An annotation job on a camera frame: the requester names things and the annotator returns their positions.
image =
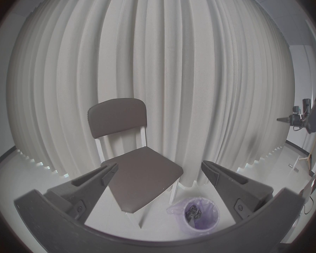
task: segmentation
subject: wastebasket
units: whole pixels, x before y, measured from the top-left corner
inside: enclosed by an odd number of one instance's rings
[[[174,215],[180,229],[191,236],[214,232],[220,220],[220,212],[215,203],[202,197],[181,200],[167,208],[166,211],[168,214]]]

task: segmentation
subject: chair seat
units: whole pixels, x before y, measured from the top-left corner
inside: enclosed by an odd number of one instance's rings
[[[149,147],[142,147],[104,161],[117,162],[109,183],[122,211],[134,213],[169,188],[184,172],[182,167]]]

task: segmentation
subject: floor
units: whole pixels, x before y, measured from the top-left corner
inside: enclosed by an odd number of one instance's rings
[[[283,187],[287,187],[297,193],[308,183],[307,163],[297,160],[303,157],[299,151],[291,146],[284,145],[276,149],[266,158],[247,164],[238,173],[251,179],[261,181],[274,188],[274,195]],[[37,189],[42,193],[50,187],[68,181],[69,177],[59,176],[51,172],[40,163],[35,163],[18,151],[13,152],[0,164],[0,210],[12,229],[17,232],[33,252],[45,252],[37,241],[29,233],[17,214],[13,200],[31,189]],[[191,188],[177,189],[174,203],[187,197],[206,197],[215,202],[220,211],[220,221],[216,231],[225,229],[235,224],[228,209],[211,183],[199,186],[196,183]],[[189,238],[183,233],[173,215],[166,213],[169,205],[170,192],[166,191],[152,203],[135,213],[135,219],[141,226],[135,227],[118,207],[109,188],[105,190],[100,200],[86,221],[86,225],[109,234],[146,241],[172,241]],[[306,204],[306,213],[301,218],[291,237],[291,242],[303,229],[316,209],[316,190],[312,194],[314,205],[310,201]]]

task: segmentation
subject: chair leg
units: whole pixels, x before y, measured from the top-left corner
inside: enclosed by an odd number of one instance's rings
[[[136,221],[135,215],[133,213],[126,213],[127,217],[130,219],[131,223],[135,227],[140,227],[139,223]]]
[[[175,181],[175,183],[173,184],[172,191],[171,191],[171,197],[170,197],[170,204],[173,203],[174,198],[175,198],[175,194],[177,193],[177,187],[178,187],[179,179],[180,178],[178,178],[178,180]]]

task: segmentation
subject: brown chair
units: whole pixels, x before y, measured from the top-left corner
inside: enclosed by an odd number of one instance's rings
[[[133,213],[149,204],[171,185],[172,204],[182,167],[146,146],[146,106],[133,98],[110,99],[88,110],[88,122],[102,164],[118,163],[118,171],[109,183],[109,188],[122,211],[135,222]],[[142,147],[105,161],[100,137],[112,133],[140,128]]]

